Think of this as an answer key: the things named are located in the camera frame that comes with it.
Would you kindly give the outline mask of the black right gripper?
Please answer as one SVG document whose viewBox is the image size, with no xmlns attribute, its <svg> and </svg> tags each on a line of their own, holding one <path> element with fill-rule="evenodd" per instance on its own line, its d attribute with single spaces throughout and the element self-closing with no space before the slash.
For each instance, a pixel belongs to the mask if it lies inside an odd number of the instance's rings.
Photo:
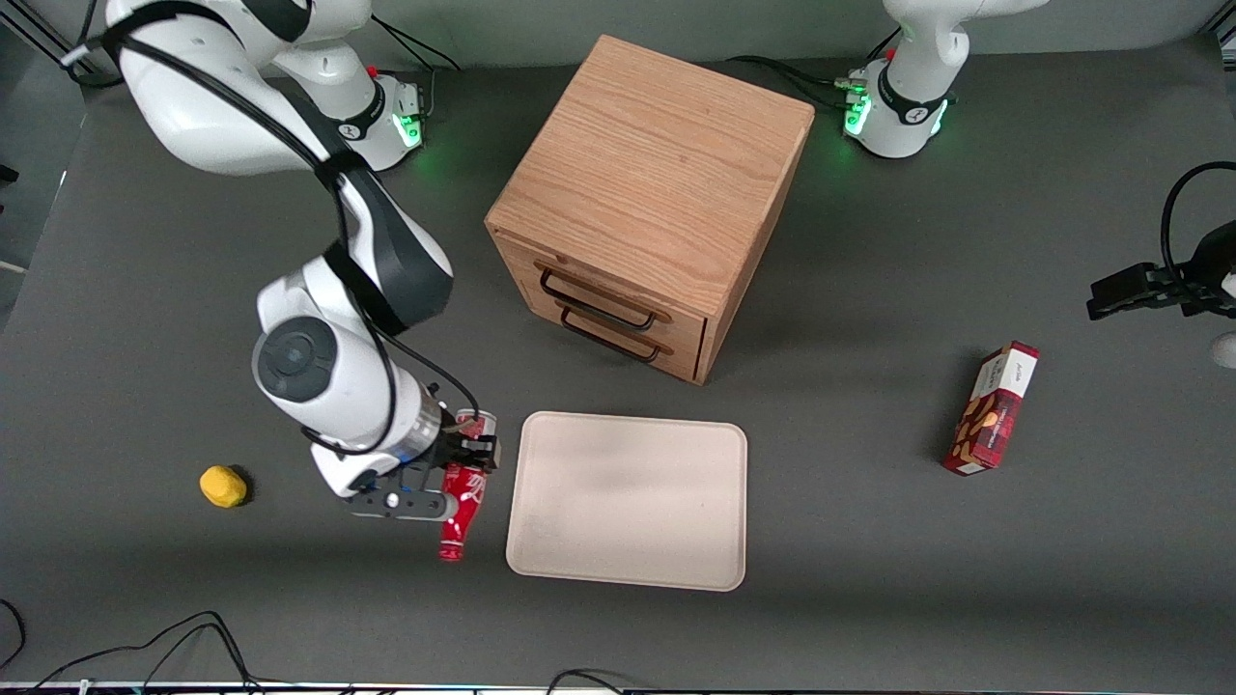
<svg viewBox="0 0 1236 695">
<path fill-rule="evenodd" d="M 449 472 L 472 466 L 491 474 L 499 467 L 499 438 L 494 434 L 481 434 L 473 439 L 464 432 L 473 423 L 480 423 L 480 416 L 475 408 L 464 408 L 462 422 L 445 404 L 439 406 L 438 409 L 441 414 L 441 427 L 433 446 L 423 454 L 426 470 L 446 469 Z M 471 441 L 471 448 L 466 445 L 466 441 Z"/>
</svg>

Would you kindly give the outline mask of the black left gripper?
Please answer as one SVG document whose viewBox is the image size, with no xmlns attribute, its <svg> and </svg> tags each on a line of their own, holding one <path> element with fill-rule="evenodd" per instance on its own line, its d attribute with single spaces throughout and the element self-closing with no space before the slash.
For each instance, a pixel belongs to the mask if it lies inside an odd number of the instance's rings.
<svg viewBox="0 0 1236 695">
<path fill-rule="evenodd" d="M 1187 299 L 1175 296 L 1170 275 L 1157 263 L 1133 263 L 1091 284 L 1086 301 L 1086 317 L 1098 322 L 1112 314 L 1136 309 L 1161 309 L 1178 305 L 1183 317 L 1214 317 L 1235 320 L 1235 220 L 1222 224 L 1196 242 L 1187 263 L 1175 263 L 1177 273 L 1187 283 Z"/>
</svg>

